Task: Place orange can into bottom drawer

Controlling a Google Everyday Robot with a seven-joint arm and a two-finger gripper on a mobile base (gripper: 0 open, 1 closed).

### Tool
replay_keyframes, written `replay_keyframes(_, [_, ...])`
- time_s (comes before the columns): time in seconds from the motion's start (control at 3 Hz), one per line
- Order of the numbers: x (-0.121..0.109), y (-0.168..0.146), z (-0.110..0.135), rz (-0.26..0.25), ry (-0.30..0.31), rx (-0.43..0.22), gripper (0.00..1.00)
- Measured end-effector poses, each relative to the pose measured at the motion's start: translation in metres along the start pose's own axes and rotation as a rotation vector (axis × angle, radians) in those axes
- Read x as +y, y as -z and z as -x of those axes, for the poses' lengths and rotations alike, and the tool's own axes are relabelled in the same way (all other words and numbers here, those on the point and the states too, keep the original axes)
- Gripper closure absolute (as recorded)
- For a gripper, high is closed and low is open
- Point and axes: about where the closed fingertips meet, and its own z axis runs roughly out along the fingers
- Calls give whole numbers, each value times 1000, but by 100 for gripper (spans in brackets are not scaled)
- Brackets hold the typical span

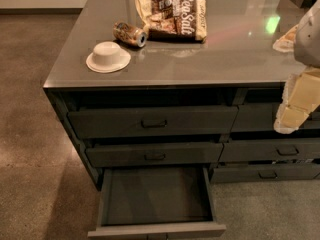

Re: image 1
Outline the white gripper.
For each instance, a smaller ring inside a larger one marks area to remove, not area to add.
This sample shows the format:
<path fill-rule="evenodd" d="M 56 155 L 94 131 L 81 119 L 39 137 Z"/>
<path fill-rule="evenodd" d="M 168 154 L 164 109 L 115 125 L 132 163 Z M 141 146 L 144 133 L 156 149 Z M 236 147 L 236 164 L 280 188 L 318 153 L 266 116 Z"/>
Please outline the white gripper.
<path fill-rule="evenodd" d="M 298 24 L 294 58 L 311 67 L 306 67 L 299 75 L 291 74 L 285 83 L 282 98 L 286 106 L 279 106 L 273 125 L 280 134 L 298 130 L 309 117 L 307 113 L 320 105 L 320 0 L 313 4 Z"/>

